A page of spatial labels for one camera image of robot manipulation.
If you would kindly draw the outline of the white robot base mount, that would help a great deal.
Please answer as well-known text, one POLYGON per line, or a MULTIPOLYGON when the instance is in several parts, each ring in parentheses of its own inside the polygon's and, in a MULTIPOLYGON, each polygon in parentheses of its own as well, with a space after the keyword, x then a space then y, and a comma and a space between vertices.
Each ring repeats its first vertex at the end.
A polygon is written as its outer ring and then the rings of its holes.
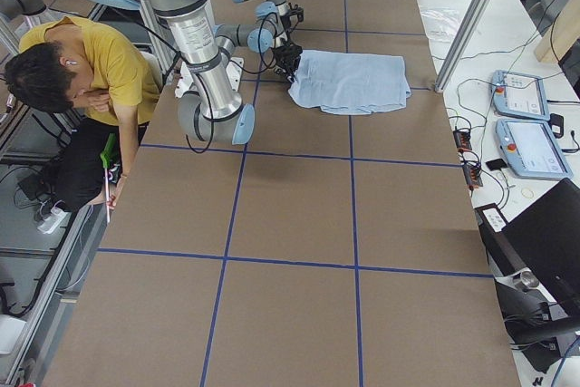
MULTIPOLYGON (((233 57, 227 62, 226 71, 231 88, 237 92, 239 90, 241 78, 243 75, 244 59, 241 57, 233 57)), ((185 92, 198 90, 194 83, 193 77, 189 72, 186 64, 182 64, 179 68, 179 80, 175 89, 175 97, 181 98, 185 92)))

